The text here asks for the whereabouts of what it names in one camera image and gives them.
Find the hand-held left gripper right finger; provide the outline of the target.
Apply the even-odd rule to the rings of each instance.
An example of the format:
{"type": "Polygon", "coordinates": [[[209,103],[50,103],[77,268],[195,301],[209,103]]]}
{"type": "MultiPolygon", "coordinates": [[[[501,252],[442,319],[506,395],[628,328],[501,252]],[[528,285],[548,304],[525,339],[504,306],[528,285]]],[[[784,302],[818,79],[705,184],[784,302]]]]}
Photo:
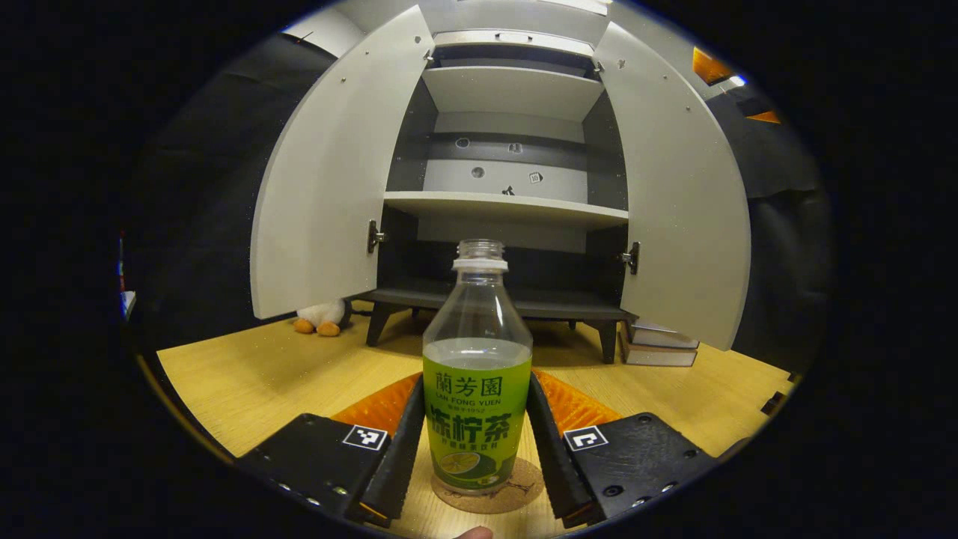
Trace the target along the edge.
{"type": "Polygon", "coordinates": [[[544,371],[531,372],[528,416],[549,502],[568,529],[643,511],[719,464],[656,414],[623,416],[544,371]]]}

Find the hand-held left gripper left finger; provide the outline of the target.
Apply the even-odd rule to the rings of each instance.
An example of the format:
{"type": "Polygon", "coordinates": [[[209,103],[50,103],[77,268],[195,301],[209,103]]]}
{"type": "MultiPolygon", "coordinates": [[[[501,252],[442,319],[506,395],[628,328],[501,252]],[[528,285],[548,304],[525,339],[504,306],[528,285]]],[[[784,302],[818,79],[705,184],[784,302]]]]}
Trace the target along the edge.
{"type": "Polygon", "coordinates": [[[389,528],[403,512],[424,413],[415,373],[332,417],[298,415],[237,466],[318,511],[389,528]]]}

